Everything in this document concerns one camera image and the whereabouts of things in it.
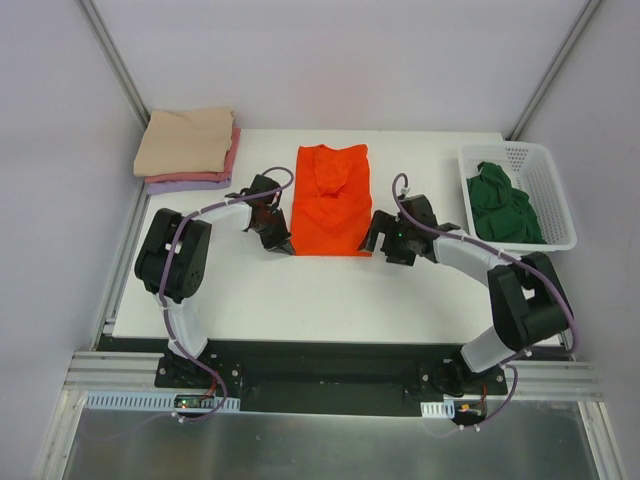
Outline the orange t-shirt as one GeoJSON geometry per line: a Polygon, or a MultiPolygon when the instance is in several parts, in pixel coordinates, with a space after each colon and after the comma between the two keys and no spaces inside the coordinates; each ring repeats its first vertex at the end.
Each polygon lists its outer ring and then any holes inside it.
{"type": "Polygon", "coordinates": [[[298,149],[291,213],[298,256],[368,257],[359,249],[372,219],[368,147],[298,149]]]}

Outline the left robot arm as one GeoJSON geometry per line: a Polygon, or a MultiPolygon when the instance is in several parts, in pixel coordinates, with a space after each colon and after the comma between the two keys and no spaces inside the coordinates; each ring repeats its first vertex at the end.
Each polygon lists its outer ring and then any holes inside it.
{"type": "Polygon", "coordinates": [[[280,207],[282,193],[294,178],[281,185],[269,176],[272,171],[255,175],[249,187],[191,213],[158,210],[139,250],[134,274],[161,309],[169,350],[183,357],[176,375],[188,388],[202,388],[211,377],[210,363],[200,357],[208,337],[191,298],[203,283],[212,241],[253,231],[264,250],[295,253],[280,207]]]}

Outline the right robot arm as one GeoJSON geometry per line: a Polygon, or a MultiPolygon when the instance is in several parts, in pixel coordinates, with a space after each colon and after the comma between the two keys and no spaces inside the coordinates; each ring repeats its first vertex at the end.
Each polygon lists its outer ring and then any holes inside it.
{"type": "Polygon", "coordinates": [[[572,328],[574,317],[550,258],[500,251],[452,223],[437,222],[423,195],[396,200],[399,212],[374,212],[361,251],[381,251],[392,264],[412,266],[418,257],[458,270],[488,290],[492,326],[455,354],[452,387],[473,394],[485,371],[515,359],[535,344],[572,328]]]}

